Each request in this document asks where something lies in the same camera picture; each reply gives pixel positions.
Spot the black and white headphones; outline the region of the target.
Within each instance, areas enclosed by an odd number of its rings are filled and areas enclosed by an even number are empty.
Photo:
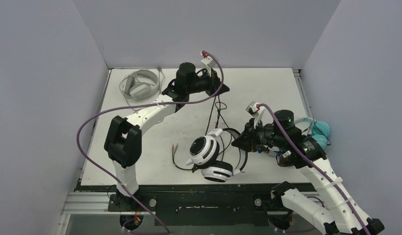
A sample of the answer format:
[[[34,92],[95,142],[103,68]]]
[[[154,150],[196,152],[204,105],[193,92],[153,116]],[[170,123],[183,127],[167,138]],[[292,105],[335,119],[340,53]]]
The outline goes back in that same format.
[[[219,156],[225,155],[225,151],[230,147],[232,141],[241,136],[239,131],[229,127],[222,116],[222,110],[227,107],[227,104],[221,101],[220,96],[213,99],[204,135],[196,138],[189,147],[189,158],[186,165],[190,165],[190,169],[180,167],[176,163],[179,145],[172,145],[171,160],[174,167],[193,173],[199,170],[204,179],[219,183],[225,183],[232,176],[243,173],[248,160],[248,153],[245,150],[238,149],[239,160],[236,166],[219,158]]]

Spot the teal cat-ear headphones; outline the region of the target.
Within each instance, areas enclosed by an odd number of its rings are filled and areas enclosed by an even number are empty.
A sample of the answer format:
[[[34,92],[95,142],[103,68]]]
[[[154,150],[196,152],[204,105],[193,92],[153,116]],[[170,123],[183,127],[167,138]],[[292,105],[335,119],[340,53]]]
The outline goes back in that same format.
[[[302,130],[302,134],[312,137],[322,149],[325,149],[327,146],[332,144],[329,139],[331,129],[327,123],[311,117],[296,118],[294,123],[300,124],[302,127],[304,127],[305,129]]]

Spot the brown headphones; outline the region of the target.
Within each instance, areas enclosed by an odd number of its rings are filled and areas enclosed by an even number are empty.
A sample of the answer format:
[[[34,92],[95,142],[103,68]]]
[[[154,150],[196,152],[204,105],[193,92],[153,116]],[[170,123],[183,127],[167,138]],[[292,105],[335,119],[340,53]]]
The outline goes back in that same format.
[[[267,154],[270,157],[273,157],[276,160],[276,163],[280,167],[290,167],[293,166],[293,163],[287,158],[284,157],[284,152],[278,147],[271,147],[266,145],[257,145],[256,146],[257,153]]]

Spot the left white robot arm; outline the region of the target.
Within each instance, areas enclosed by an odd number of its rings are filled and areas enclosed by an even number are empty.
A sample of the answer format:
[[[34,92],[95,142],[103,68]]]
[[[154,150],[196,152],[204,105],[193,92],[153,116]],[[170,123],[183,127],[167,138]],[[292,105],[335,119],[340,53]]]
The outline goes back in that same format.
[[[230,88],[215,70],[202,69],[197,74],[195,65],[180,64],[175,79],[171,80],[157,99],[128,117],[115,116],[108,130],[104,150],[112,160],[117,177],[116,193],[121,205],[135,210],[140,203],[135,164],[142,153],[142,137],[163,118],[176,113],[189,102],[189,96],[205,92],[208,96],[226,93]]]

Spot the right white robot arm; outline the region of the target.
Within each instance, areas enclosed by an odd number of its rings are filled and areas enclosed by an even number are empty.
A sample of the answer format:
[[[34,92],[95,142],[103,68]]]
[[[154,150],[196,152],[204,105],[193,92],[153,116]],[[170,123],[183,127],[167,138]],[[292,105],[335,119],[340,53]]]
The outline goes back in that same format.
[[[277,147],[324,202],[320,206],[289,182],[282,182],[272,188],[271,205],[296,212],[324,235],[378,235],[384,231],[381,220],[364,212],[344,187],[342,178],[335,174],[322,143],[330,133],[327,124],[320,124],[311,135],[303,135],[296,125],[308,122],[310,127],[317,127],[315,119],[295,118],[292,111],[279,110],[273,114],[273,123],[264,125],[261,121],[264,110],[264,107],[247,108],[252,118],[233,146],[247,152],[256,152],[260,145]]]

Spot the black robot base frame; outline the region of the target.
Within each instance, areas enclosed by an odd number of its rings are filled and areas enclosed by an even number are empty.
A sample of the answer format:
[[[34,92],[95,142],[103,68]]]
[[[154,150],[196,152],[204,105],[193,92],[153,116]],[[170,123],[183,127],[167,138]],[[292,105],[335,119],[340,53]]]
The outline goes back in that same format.
[[[266,226],[288,210],[271,198],[275,184],[140,186],[136,198],[167,226]]]

